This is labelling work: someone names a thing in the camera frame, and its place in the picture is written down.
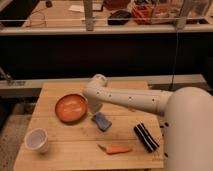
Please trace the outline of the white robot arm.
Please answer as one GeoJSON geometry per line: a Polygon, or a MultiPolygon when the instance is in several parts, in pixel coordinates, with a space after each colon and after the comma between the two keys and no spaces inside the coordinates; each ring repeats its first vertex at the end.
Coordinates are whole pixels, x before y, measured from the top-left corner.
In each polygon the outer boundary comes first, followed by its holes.
{"type": "Polygon", "coordinates": [[[111,103],[162,116],[165,171],[213,171],[213,95],[207,91],[109,88],[107,78],[96,74],[83,94],[93,112],[111,103]]]}

